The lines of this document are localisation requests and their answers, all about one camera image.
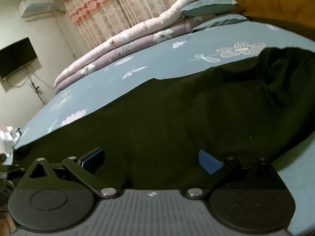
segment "black garment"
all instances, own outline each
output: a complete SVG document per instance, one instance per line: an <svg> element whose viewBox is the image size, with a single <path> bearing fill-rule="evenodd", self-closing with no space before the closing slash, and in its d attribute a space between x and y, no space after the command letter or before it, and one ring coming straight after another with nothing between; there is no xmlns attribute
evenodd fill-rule
<svg viewBox="0 0 315 236"><path fill-rule="evenodd" d="M30 143L17 164L61 162L103 147L106 161L95 175L108 187L207 188L201 149L244 163L273 160L314 130L314 72L313 52L266 48L193 75L151 79Z"/></svg>

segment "television screen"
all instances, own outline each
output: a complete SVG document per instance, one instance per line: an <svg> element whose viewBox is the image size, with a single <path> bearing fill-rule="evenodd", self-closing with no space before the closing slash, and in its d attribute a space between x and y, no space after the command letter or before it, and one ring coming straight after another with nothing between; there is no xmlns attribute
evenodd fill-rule
<svg viewBox="0 0 315 236"><path fill-rule="evenodd" d="M0 77L12 72L37 58L30 39L27 37L0 50Z"/></svg>

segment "bed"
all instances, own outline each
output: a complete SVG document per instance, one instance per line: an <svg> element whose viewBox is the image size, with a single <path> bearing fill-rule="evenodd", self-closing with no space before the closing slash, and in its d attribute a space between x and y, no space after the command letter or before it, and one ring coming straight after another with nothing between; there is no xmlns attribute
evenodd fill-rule
<svg viewBox="0 0 315 236"><path fill-rule="evenodd" d="M310 39L272 24L252 21L165 40L115 61L58 93L21 130L15 149L96 111L152 78L191 75L256 56L265 47L287 46L315 52L315 43ZM288 229L292 235L315 230L314 162L315 132L273 164L296 202L296 213Z"/></svg>

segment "beige curtain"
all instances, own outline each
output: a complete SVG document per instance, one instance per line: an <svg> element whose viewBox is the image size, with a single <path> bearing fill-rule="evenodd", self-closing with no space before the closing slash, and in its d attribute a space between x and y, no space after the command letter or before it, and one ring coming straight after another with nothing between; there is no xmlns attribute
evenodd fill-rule
<svg viewBox="0 0 315 236"><path fill-rule="evenodd" d="M142 21L159 16L177 0L63 0L90 48Z"/></svg>

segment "metal bolt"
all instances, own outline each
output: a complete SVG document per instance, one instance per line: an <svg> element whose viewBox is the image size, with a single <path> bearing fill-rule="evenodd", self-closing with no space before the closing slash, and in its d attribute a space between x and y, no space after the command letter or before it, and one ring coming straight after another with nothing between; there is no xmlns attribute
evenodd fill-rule
<svg viewBox="0 0 315 236"><path fill-rule="evenodd" d="M187 191L190 196L197 197L203 194L203 191L199 188L191 188Z"/></svg>
<svg viewBox="0 0 315 236"><path fill-rule="evenodd" d="M108 187L108 188L104 188L101 190L101 194L105 195L105 196L113 196L116 194L116 189Z"/></svg>

